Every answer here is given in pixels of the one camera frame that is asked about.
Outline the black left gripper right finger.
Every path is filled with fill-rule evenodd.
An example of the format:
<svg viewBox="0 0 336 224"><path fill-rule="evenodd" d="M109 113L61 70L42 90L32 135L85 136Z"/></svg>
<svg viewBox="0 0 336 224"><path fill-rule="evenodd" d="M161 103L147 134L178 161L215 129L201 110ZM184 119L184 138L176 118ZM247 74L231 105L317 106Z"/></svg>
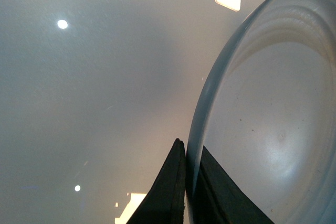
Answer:
<svg viewBox="0 0 336 224"><path fill-rule="evenodd" d="M195 195L194 223L273 223L203 148Z"/></svg>

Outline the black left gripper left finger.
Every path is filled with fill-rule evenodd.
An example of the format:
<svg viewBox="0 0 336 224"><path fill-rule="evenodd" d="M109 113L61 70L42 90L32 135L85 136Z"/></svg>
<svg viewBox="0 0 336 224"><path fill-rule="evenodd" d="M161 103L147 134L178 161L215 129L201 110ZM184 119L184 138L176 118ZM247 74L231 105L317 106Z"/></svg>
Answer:
<svg viewBox="0 0 336 224"><path fill-rule="evenodd" d="M127 223L183 223L185 180L185 147L177 138L151 189Z"/></svg>

